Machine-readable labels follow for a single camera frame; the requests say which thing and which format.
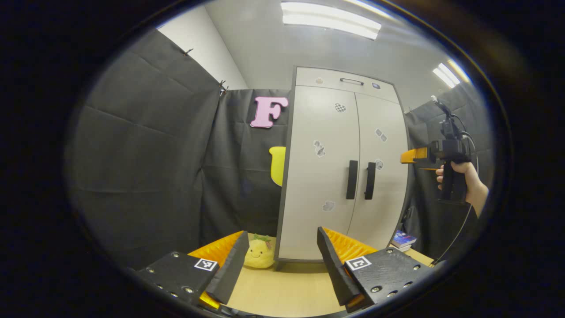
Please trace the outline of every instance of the white cabinet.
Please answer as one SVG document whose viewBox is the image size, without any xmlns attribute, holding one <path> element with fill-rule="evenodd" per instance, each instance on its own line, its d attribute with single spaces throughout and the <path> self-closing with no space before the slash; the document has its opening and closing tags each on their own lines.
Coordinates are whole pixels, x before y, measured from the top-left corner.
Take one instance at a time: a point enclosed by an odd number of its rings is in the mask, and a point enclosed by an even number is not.
<svg viewBox="0 0 565 318">
<path fill-rule="evenodd" d="M 408 145 L 394 87 L 304 67 L 297 68 L 295 83 L 275 257 L 321 260 L 319 226 L 386 247 L 401 215 L 408 172 L 399 160 Z M 376 161 L 373 195 L 366 199 L 368 164 Z"/>
</svg>

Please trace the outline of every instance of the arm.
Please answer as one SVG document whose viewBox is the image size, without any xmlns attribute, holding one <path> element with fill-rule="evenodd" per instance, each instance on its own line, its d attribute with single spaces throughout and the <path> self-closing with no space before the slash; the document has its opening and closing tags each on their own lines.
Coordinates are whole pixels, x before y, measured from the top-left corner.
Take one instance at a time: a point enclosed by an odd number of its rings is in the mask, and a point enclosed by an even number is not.
<svg viewBox="0 0 565 318">
<path fill-rule="evenodd" d="M 479 180 L 477 170 L 470 162 L 462 164 L 451 163 L 451 167 L 455 172 L 463 173 L 465 175 L 465 182 L 467 183 L 467 195 L 465 201 L 470 203 L 475 208 L 477 218 L 481 215 L 483 207 L 485 206 L 486 198 L 489 195 L 489 189 Z M 437 181 L 442 183 L 444 181 L 444 166 L 442 165 L 436 170 Z"/>
</svg>

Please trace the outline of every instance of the stack of books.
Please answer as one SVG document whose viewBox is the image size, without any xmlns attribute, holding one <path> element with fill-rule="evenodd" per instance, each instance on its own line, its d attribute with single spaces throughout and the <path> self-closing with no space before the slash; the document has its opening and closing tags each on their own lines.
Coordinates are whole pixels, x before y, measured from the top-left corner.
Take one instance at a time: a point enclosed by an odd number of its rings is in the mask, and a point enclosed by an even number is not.
<svg viewBox="0 0 565 318">
<path fill-rule="evenodd" d="M 401 252 L 408 251 L 412 244 L 416 242 L 416 238 L 402 231 L 397 230 L 391 244 Z"/>
</svg>

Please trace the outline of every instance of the cabinet drawer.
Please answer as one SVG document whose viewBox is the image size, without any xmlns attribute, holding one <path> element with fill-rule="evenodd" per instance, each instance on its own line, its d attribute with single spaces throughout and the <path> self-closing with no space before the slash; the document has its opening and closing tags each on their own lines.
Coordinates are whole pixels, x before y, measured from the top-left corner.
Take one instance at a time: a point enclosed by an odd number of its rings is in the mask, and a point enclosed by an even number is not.
<svg viewBox="0 0 565 318">
<path fill-rule="evenodd" d="M 296 85 L 341 89 L 367 94 L 399 104 L 396 91 L 391 84 L 346 72 L 325 70 L 323 68 L 297 67 Z"/>
</svg>

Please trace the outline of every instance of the cabinet door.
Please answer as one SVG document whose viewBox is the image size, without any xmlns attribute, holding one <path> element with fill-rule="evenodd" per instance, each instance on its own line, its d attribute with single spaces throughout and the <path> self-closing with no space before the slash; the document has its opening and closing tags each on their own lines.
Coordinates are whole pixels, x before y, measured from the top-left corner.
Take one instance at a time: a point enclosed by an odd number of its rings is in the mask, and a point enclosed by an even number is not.
<svg viewBox="0 0 565 318">
<path fill-rule="evenodd" d="M 406 195 L 408 166 L 400 163 L 401 153 L 408 150 L 406 125 L 399 104 L 358 93 L 355 98 L 361 152 L 355 211 L 347 234 L 380 250 L 396 230 Z M 377 162 L 371 200 L 364 195 L 369 162 Z"/>
<path fill-rule="evenodd" d="M 321 260 L 318 226 L 346 233 L 355 204 L 346 199 L 349 161 L 359 160 L 355 95 L 296 86 L 293 107 L 278 257 Z"/>
</svg>

